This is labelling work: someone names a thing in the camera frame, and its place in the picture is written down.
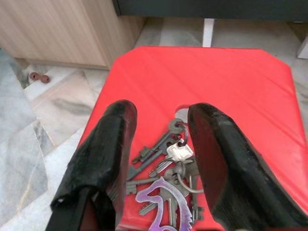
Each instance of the wood grain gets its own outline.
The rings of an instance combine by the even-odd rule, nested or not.
[[[0,0],[0,46],[14,58],[110,67],[143,19],[117,17],[111,0]]]

